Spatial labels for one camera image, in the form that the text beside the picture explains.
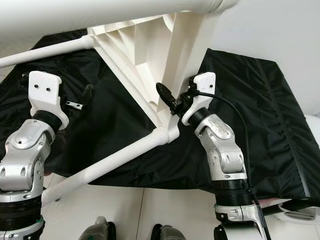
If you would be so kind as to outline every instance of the black cloth cover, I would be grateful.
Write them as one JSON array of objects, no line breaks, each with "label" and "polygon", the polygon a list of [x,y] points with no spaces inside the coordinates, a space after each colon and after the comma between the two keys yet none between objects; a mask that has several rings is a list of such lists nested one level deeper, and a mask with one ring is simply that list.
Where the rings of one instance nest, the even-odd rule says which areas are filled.
[{"label": "black cloth cover", "polygon": [[[85,30],[42,38],[34,48],[85,35]],[[5,141],[30,118],[22,74],[44,71],[61,77],[68,100],[79,103],[86,85],[93,97],[57,133],[45,169],[69,177],[148,135],[155,126],[94,50],[80,50],[17,65],[0,85],[0,158]],[[273,61],[207,50],[200,73],[216,73],[216,95],[231,101],[246,121],[251,176],[260,199],[320,199],[320,150],[281,70]],[[245,153],[239,117],[225,103],[209,110],[231,126]],[[156,147],[92,182],[95,185],[211,191],[206,153],[189,126]]]}]

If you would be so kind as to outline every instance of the white tube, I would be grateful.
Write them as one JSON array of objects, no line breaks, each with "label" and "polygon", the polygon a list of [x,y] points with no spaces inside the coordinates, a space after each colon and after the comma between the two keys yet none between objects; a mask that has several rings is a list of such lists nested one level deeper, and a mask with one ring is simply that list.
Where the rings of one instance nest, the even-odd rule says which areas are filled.
[{"label": "white tube", "polygon": [[0,68],[22,64],[38,59],[44,59],[60,54],[71,53],[82,49],[92,49],[94,47],[94,42],[95,41],[93,37],[86,35],[79,39],[21,52],[15,55],[0,58]]},{"label": "white tube", "polygon": [[157,146],[166,144],[168,140],[168,133],[163,127],[154,129],[151,134],[76,173],[56,186],[44,191],[42,194],[42,206],[45,207],[47,204],[61,198],[64,194],[67,194],[78,187],[92,182],[93,180],[105,175],[106,173],[120,167],[121,165]]},{"label": "white tube", "polygon": [[0,42],[182,11],[208,13],[222,1],[8,0],[0,7]]}]

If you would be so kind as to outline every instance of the white wall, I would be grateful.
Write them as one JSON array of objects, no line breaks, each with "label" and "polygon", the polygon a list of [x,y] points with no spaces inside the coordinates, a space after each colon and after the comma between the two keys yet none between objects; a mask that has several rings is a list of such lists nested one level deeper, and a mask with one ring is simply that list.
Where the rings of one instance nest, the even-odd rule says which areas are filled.
[{"label": "white wall", "polygon": [[244,0],[210,48],[277,62],[303,112],[320,112],[320,0]]}]

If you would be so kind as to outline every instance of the white floor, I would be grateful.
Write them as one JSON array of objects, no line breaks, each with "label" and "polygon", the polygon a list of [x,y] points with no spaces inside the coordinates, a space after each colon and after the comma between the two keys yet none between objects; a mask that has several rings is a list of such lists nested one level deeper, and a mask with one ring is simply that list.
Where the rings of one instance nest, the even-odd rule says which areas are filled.
[{"label": "white floor", "polygon": [[[63,181],[52,174],[50,188]],[[42,240],[77,240],[104,216],[114,222],[118,240],[149,240],[155,224],[172,225],[188,240],[213,240],[219,224],[214,217],[214,196],[201,190],[162,190],[86,185],[42,210],[46,226]],[[320,227],[266,218],[272,240],[320,240]]]}]

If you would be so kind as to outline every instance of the black cable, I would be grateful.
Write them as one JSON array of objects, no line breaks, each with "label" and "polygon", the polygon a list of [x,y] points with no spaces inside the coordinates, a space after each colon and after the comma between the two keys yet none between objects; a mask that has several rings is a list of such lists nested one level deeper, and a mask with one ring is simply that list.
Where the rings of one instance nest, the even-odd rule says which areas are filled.
[{"label": "black cable", "polygon": [[251,168],[250,168],[250,155],[249,155],[249,137],[248,137],[248,129],[247,129],[246,122],[245,122],[244,118],[242,117],[241,113],[238,111],[238,109],[227,99],[225,99],[221,96],[216,96],[214,94],[205,93],[205,92],[198,92],[198,94],[201,96],[210,97],[213,99],[218,99],[220,101],[223,101],[224,103],[228,104],[229,107],[231,107],[237,113],[237,115],[240,117],[242,125],[243,125],[243,129],[244,129],[244,137],[245,137],[245,154],[246,154],[245,168],[246,168],[246,172],[247,172],[247,180],[248,180],[249,190],[251,191],[253,201],[257,206],[259,217],[260,217],[262,226],[264,228],[265,235],[268,240],[271,240],[271,236],[270,236],[269,229],[268,229],[268,226],[266,223],[266,219],[263,215],[260,202],[256,196],[254,189],[253,189],[253,183],[252,183],[252,178],[251,178]]}]

